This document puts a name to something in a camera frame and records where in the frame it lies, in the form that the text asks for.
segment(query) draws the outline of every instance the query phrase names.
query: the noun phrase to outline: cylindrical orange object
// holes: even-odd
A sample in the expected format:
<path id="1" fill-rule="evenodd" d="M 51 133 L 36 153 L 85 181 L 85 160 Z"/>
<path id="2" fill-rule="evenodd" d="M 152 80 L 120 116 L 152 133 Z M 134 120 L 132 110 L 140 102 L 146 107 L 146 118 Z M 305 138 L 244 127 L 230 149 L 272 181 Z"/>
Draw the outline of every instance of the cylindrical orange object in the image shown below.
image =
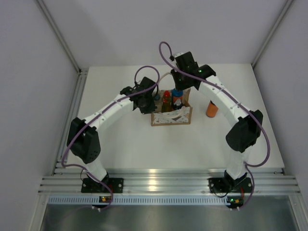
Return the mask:
<path id="1" fill-rule="evenodd" d="M 215 104 L 213 104 L 212 101 L 207 106 L 206 115 L 210 118 L 213 118 L 216 116 L 216 113 L 218 111 L 218 107 L 216 107 Z"/>

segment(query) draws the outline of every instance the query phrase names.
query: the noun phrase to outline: table top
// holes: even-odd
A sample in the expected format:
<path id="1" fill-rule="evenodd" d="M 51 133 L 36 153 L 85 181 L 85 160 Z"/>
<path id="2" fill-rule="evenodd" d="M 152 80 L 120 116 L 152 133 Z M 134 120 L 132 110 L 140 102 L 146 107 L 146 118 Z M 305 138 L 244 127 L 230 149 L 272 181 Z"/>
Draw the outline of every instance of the table top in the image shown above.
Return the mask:
<path id="1" fill-rule="evenodd" d="M 271 152 L 262 168 L 283 168 L 282 157 L 250 64 L 210 64 L 220 81 L 243 105 L 263 113 L 263 127 L 269 137 Z M 134 75 L 141 66 L 105 66 L 89 69 L 78 113 L 85 118 L 108 104 L 127 86 L 134 85 Z M 155 65 L 161 75 L 170 71 L 166 65 Z M 152 69 L 140 71 L 138 79 L 156 80 Z M 172 76 L 160 82 L 160 89 L 174 88 Z M 193 107 L 190 125 L 151 127 L 151 116 L 139 109 L 128 113 L 104 132 L 99 132 L 101 159 L 105 168 L 133 169 L 213 169 L 226 168 L 230 147 L 225 136 L 231 127 L 218 111 L 214 118 L 205 115 L 210 99 L 192 89 L 189 103 Z M 250 164 L 266 156 L 263 134 L 252 147 Z M 68 163 L 80 163 L 69 154 Z"/>

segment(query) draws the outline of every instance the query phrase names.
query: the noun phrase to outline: gray floor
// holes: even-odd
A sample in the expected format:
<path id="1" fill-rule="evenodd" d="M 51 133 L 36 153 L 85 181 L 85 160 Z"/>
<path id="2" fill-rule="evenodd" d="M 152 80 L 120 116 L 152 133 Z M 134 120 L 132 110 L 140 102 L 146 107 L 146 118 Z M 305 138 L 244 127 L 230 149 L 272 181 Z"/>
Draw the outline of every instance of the gray floor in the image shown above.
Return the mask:
<path id="1" fill-rule="evenodd" d="M 41 231 L 296 231 L 288 197 L 254 197 L 242 211 L 209 206 L 113 206 L 99 213 L 48 205 Z"/>

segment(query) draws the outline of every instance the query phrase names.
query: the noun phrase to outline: box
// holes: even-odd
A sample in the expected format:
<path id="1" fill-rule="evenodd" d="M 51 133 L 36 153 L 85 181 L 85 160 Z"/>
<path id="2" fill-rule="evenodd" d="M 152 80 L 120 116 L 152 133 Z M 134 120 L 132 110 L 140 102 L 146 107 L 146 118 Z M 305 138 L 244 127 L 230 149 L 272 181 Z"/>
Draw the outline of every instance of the box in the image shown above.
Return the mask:
<path id="1" fill-rule="evenodd" d="M 160 100 L 155 101 L 157 109 L 151 113 L 151 126 L 165 126 L 165 125 L 187 125 L 191 123 L 193 108 L 188 103 L 190 89 L 183 91 L 183 105 L 184 107 L 172 112 L 161 113 L 162 97 L 166 90 L 160 90 Z"/>

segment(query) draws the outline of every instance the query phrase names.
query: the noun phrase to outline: gray wall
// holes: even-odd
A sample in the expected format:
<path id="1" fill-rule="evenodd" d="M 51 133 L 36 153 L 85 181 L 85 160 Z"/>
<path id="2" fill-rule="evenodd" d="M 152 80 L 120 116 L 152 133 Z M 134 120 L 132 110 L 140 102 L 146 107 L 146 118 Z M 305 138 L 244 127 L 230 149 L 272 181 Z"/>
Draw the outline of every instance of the gray wall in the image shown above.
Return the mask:
<path id="1" fill-rule="evenodd" d="M 308 1 L 295 1 L 255 68 L 286 164 L 308 202 Z"/>
<path id="2" fill-rule="evenodd" d="M 158 44 L 200 63 L 250 63 L 285 0 L 45 0 L 83 67 L 163 64 Z"/>
<path id="3" fill-rule="evenodd" d="M 33 0 L 0 7 L 0 230 L 29 225 L 76 79 Z"/>

